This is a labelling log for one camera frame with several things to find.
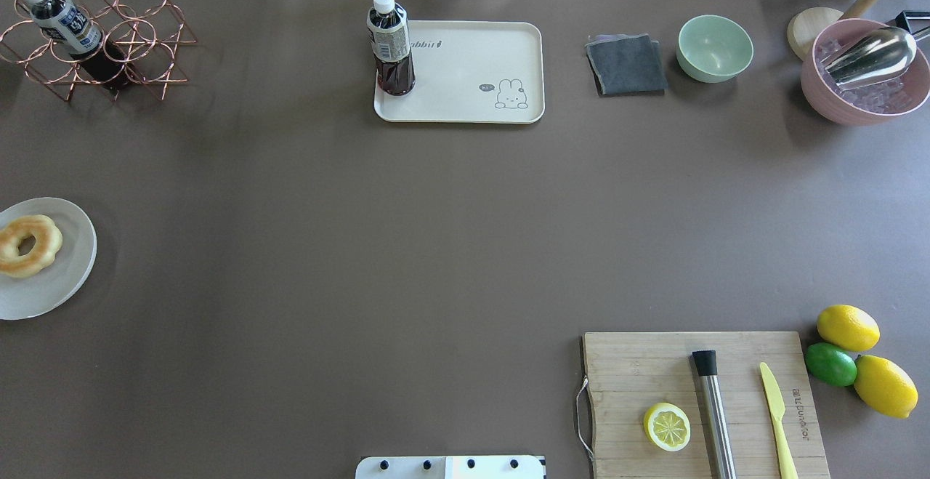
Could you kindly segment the whole yellow lemon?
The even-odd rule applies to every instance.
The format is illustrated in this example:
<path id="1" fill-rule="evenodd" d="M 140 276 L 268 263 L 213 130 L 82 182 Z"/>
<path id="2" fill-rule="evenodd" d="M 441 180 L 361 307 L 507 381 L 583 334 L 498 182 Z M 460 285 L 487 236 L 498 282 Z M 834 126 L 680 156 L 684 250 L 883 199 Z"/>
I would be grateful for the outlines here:
<path id="1" fill-rule="evenodd" d="M 831 305 L 821 310 L 816 327 L 821 339 L 846 351 L 871 350 L 881 338 L 877 321 L 852 305 Z"/>

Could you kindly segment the grey folded cloth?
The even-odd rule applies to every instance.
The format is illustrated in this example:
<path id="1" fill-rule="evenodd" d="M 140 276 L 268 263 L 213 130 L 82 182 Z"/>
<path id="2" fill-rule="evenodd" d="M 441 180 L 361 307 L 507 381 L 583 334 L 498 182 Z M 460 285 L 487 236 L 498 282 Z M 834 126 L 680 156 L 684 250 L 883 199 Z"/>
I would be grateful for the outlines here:
<path id="1" fill-rule="evenodd" d="M 585 51 L 602 96 L 662 92 L 668 82 L 660 42 L 647 34 L 602 34 Z"/>

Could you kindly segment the wooden cutting board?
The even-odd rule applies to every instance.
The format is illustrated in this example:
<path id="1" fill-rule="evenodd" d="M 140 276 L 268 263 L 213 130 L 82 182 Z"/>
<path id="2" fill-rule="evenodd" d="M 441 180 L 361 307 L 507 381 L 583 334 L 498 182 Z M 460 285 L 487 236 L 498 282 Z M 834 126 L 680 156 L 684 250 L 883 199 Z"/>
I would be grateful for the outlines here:
<path id="1" fill-rule="evenodd" d="M 740 478 L 777 478 L 776 439 L 760 363 L 786 403 L 788 447 L 801 478 L 828 478 L 828 460 L 803 348 L 795 332 L 589 332 L 582 340 L 595 478 L 715 478 L 716 464 L 692 354 L 714 350 L 725 420 Z M 687 413 L 690 443 L 668 452 L 647 438 L 642 419 L 667 402 Z"/>

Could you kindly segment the yellow plastic knife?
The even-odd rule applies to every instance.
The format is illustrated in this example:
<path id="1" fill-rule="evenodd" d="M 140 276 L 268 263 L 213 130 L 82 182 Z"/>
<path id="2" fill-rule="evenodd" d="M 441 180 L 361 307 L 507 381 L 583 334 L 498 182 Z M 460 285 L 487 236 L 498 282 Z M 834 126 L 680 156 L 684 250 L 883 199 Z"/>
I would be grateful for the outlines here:
<path id="1" fill-rule="evenodd" d="M 759 363 L 759 372 L 761 380 L 763 380 L 765 400 L 767 400 L 773 437 L 776 443 L 778 472 L 780 472 L 781 478 L 799 478 L 782 423 L 782 419 L 786 413 L 786 405 L 780 386 L 767 363 Z"/>

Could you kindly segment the white plate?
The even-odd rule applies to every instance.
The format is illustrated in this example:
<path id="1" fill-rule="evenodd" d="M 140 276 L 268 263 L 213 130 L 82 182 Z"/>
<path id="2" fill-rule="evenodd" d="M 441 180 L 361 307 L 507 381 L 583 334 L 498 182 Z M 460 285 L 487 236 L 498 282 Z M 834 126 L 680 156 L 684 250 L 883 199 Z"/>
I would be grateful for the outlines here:
<path id="1" fill-rule="evenodd" d="M 66 198 L 31 198 L 2 211 L 2 226 L 23 215 L 50 217 L 63 234 L 56 260 L 26 279 L 1 276 L 1 319 L 34 318 L 71 298 L 89 277 L 97 256 L 97 234 L 89 215 Z"/>

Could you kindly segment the cream rabbit tray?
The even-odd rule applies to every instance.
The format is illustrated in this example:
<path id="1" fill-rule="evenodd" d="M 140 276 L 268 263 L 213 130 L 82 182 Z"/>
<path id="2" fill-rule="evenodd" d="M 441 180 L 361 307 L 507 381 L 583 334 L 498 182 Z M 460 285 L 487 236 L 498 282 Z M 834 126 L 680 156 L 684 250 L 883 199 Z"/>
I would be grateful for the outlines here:
<path id="1" fill-rule="evenodd" d="M 534 124 L 545 112 L 541 32 L 524 22 L 412 20 L 416 83 L 374 88 L 374 110 L 396 124 Z"/>

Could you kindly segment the pink bowl with ice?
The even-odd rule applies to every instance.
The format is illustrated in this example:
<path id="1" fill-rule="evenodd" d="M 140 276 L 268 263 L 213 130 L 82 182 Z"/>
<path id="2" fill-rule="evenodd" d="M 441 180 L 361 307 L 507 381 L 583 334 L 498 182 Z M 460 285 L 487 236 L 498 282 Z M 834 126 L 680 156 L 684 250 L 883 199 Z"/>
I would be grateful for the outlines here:
<path id="1" fill-rule="evenodd" d="M 836 42 L 841 48 L 849 47 L 867 32 L 883 28 L 884 24 L 873 20 L 839 20 L 821 30 L 814 38 L 812 47 L 801 65 L 801 91 L 814 111 L 835 124 L 847 126 L 870 126 L 892 121 L 894 118 L 916 112 L 928 99 L 928 60 L 918 49 L 916 58 L 904 74 L 897 79 L 902 84 L 890 99 L 890 108 L 871 111 L 855 102 L 848 102 L 840 92 L 828 83 L 820 61 L 828 56 L 822 48 L 826 43 Z"/>

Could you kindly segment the steel muddler black tip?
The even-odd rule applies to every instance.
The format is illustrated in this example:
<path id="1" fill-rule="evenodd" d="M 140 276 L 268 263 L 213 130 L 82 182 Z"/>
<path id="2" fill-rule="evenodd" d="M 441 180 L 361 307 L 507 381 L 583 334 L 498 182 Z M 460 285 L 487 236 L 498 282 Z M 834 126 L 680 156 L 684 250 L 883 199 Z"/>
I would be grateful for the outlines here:
<path id="1" fill-rule="evenodd" d="M 708 414 L 712 463 L 717 478 L 737 478 L 735 458 L 729 436 L 723 393 L 721 393 L 719 371 L 715 350 L 698 350 L 691 354 L 697 370 L 700 389 Z"/>

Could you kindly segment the lemon half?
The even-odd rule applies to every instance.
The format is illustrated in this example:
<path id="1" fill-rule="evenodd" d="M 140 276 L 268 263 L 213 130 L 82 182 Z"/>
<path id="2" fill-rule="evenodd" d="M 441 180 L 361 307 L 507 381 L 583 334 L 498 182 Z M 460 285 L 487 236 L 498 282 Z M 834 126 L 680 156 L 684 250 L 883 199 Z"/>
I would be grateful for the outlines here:
<path id="1" fill-rule="evenodd" d="M 691 426 L 687 414 L 672 403 L 659 402 L 647 409 L 642 417 L 647 439 L 667 452 L 677 452 L 688 446 Z"/>

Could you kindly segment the mint green bowl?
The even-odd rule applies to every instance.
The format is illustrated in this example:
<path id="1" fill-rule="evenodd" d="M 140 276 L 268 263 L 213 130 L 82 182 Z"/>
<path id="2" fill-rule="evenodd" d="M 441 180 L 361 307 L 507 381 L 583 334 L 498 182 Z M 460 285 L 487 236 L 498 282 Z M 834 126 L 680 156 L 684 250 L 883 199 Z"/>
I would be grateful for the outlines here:
<path id="1" fill-rule="evenodd" d="M 727 17 L 700 15 L 685 22 L 677 38 L 676 58 L 688 77 L 720 84 L 740 75 L 753 62 L 753 39 Z"/>

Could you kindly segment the glazed donut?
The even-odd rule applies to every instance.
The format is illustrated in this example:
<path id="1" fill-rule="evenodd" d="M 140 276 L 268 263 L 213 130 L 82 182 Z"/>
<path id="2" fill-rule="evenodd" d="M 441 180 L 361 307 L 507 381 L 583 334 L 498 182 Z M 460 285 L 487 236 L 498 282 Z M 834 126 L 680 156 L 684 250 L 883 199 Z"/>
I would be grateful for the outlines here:
<path id="1" fill-rule="evenodd" d="M 32 277 L 54 263 L 62 245 L 63 234 L 51 217 L 18 217 L 1 230 L 1 273 L 16 279 Z"/>

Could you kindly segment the metal ice scoop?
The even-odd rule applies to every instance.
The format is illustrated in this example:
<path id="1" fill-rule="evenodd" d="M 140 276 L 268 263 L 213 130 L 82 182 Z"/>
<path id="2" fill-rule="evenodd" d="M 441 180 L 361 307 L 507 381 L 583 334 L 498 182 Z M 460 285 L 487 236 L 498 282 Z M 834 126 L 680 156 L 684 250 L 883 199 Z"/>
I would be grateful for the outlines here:
<path id="1" fill-rule="evenodd" d="M 864 35 L 828 60 L 825 72 L 843 91 L 869 87 L 902 76 L 917 58 L 917 39 L 897 26 Z"/>

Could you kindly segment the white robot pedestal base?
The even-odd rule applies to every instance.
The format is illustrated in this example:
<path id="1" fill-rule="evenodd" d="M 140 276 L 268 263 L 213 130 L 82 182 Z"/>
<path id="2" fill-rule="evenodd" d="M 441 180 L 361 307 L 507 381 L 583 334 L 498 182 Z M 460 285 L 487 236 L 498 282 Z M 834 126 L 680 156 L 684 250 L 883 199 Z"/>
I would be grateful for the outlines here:
<path id="1" fill-rule="evenodd" d="M 543 456 L 527 454 L 369 456 L 355 478 L 546 478 Z"/>

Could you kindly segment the dark bottle in rack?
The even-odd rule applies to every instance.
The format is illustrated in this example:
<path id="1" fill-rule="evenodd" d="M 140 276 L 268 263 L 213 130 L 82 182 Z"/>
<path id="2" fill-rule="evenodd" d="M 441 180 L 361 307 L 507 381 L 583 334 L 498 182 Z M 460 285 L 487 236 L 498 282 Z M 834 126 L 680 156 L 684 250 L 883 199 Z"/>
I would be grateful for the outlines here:
<path id="1" fill-rule="evenodd" d="M 50 41 L 63 45 L 91 79 L 118 92 L 132 84 L 124 55 L 72 0 L 23 0 Z"/>

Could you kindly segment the round wooden stand base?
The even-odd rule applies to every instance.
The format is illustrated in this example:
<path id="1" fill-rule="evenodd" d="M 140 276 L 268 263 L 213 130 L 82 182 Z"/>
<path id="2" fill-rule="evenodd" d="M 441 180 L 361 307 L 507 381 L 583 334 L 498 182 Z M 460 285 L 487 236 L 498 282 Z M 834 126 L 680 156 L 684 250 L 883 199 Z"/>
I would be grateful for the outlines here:
<path id="1" fill-rule="evenodd" d="M 842 15 L 843 12 L 830 7 L 812 7 L 798 12 L 788 22 L 786 33 L 788 45 L 797 58 L 804 60 L 810 54 L 817 36 Z"/>

